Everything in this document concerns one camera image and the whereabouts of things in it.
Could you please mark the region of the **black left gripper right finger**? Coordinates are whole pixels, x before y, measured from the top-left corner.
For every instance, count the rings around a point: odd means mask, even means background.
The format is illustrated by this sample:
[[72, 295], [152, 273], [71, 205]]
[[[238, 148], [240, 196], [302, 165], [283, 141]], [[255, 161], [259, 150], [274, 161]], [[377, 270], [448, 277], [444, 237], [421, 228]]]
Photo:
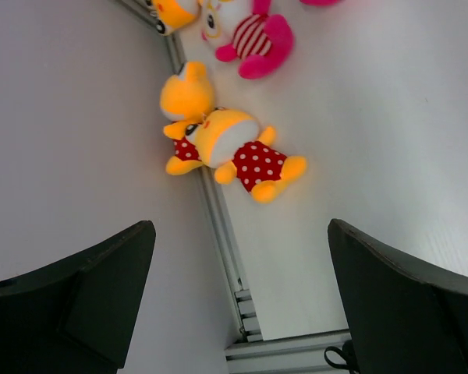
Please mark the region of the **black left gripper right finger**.
[[468, 277], [343, 220], [328, 244], [362, 373], [468, 373]]

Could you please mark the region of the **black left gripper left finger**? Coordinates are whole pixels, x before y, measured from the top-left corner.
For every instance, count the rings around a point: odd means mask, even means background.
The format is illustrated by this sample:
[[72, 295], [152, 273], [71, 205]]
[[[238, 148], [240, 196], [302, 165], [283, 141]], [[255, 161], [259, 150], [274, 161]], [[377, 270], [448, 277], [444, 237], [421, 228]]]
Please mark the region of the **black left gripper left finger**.
[[0, 281], [0, 373], [116, 373], [126, 364], [156, 232], [140, 221]]

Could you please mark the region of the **orange plush polka dress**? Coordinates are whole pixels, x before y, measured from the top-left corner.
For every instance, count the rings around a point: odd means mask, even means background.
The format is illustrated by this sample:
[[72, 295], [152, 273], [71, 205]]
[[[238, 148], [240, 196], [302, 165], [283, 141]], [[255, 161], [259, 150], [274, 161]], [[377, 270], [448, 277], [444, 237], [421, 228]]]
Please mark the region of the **orange plush polka dress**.
[[261, 128], [243, 111], [218, 108], [202, 122], [188, 125], [186, 138], [217, 183], [239, 180], [258, 203], [270, 203], [307, 169], [303, 156], [287, 156], [272, 147], [277, 132]]

